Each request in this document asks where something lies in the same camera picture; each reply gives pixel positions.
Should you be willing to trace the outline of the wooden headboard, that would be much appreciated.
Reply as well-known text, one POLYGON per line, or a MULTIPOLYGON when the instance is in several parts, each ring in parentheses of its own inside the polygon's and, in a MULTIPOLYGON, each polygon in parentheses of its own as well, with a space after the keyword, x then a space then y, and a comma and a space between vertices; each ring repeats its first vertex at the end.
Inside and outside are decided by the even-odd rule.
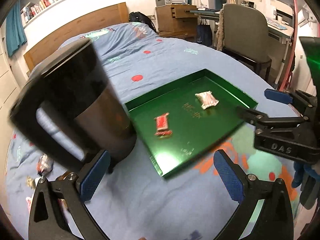
POLYGON ((111 25, 127 23, 129 13, 125 2, 101 8, 72 20, 47 35, 30 48, 24 55, 29 71, 56 51, 67 39, 111 25))

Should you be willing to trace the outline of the white desk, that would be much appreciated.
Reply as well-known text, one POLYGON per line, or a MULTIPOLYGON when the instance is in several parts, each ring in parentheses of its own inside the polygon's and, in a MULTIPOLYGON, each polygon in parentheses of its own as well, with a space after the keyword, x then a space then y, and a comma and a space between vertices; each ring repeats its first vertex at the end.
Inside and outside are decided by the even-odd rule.
MULTIPOLYGON (((190 13, 193 13, 197 17, 203 20, 211 20, 216 24, 219 22, 220 12, 219 10, 190 10, 190 13)), ((285 22, 281 23, 279 20, 281 18, 280 15, 276 16, 276 19, 272 19, 270 17, 266 18, 267 26, 268 26, 268 34, 269 37, 274 38, 278 42, 280 42, 283 46, 285 46, 284 54, 281 58, 281 63, 279 64, 279 69, 277 72, 276 79, 273 82, 273 87, 279 87, 281 83, 281 76, 286 67, 286 61, 290 58, 291 50, 294 35, 294 28, 286 25, 285 22)))

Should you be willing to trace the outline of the black brown cylindrical appliance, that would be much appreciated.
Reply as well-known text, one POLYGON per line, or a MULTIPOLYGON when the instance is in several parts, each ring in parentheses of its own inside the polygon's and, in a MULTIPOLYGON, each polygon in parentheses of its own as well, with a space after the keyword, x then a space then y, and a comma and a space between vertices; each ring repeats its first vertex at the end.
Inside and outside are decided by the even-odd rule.
POLYGON ((106 150, 114 163, 122 161, 137 139, 89 38, 76 40, 47 57, 21 90, 9 118, 39 150, 73 172, 80 171, 101 150, 106 150), (72 155, 38 123, 38 109, 83 150, 84 159, 72 155))

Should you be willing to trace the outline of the dark blue tote bag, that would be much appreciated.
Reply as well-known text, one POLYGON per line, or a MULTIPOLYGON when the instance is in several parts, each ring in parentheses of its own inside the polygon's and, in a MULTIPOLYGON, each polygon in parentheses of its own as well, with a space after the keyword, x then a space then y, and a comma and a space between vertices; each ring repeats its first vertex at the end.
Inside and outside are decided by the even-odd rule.
POLYGON ((196 42, 208 47, 213 44, 212 30, 205 19, 202 19, 200 24, 196 27, 196 42))

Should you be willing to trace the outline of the green rectangular tray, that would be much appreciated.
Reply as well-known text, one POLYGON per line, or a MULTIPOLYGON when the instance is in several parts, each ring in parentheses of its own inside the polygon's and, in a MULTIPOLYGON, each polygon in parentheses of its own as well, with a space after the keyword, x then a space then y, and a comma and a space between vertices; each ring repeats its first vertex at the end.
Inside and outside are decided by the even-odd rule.
POLYGON ((222 77, 202 69, 125 103, 133 125, 161 177, 169 177, 219 144, 242 124, 236 107, 257 102, 222 77), (215 107, 201 108, 196 93, 211 91, 215 107), (172 135, 155 136, 155 117, 169 113, 172 135))

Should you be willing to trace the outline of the wooden drawer cabinet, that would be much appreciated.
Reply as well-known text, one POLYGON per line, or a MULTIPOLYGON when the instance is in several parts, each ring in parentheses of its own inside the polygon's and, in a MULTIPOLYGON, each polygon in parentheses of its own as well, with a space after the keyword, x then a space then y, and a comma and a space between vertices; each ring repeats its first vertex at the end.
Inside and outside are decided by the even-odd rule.
POLYGON ((195 42, 198 17, 191 11, 195 5, 169 4, 156 7, 160 37, 180 38, 195 42))

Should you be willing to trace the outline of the grey chair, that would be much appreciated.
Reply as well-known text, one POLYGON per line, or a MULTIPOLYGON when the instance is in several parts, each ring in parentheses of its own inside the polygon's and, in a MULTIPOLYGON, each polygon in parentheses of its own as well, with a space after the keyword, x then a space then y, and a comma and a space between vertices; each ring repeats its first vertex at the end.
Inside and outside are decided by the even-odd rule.
POLYGON ((225 4, 219 12, 216 39, 218 51, 251 66, 257 75, 264 70, 264 80, 268 80, 272 59, 267 52, 267 21, 260 11, 225 4))

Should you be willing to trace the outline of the pink striped snack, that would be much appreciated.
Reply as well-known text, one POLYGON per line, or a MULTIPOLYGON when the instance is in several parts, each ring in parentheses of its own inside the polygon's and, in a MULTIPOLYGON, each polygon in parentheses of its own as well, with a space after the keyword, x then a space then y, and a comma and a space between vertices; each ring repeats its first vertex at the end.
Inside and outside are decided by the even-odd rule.
POLYGON ((211 91, 196 93, 195 96, 200 101, 203 110, 215 107, 219 103, 219 100, 212 95, 211 91))

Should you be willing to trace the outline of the small green wrapped candy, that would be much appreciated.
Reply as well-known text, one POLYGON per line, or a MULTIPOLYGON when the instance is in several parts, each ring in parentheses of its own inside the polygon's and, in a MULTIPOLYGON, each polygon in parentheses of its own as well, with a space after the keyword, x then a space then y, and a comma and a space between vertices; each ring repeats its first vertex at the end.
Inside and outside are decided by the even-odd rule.
POLYGON ((38 178, 33 179, 30 176, 27 176, 27 186, 30 187, 31 189, 36 189, 37 186, 37 182, 38 182, 38 178))

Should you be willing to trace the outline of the small red candy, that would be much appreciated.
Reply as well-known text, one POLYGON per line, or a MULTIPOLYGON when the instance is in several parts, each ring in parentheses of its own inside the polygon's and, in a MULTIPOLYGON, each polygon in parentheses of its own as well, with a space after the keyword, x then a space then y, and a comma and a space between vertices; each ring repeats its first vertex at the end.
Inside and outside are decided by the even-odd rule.
POLYGON ((169 113, 164 113, 154 118, 156 122, 155 136, 167 137, 172 135, 172 130, 169 129, 168 116, 169 113))

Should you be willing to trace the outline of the teal curtain left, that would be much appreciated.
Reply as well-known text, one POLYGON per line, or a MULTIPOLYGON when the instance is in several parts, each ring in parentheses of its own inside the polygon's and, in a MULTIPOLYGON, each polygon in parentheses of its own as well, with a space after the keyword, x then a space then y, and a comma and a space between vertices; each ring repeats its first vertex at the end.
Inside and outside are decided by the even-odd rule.
POLYGON ((6 18, 5 39, 8 57, 12 57, 27 42, 20 9, 21 0, 18 0, 6 18))

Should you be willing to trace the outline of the black backpack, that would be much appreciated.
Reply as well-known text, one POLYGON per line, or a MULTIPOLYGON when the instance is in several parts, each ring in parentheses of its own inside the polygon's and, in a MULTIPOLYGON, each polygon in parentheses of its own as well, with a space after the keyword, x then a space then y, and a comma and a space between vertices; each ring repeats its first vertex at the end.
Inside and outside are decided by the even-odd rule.
POLYGON ((152 29, 155 33, 157 33, 156 27, 153 24, 152 20, 148 16, 144 15, 139 11, 129 13, 129 22, 144 23, 148 25, 149 28, 152 29))

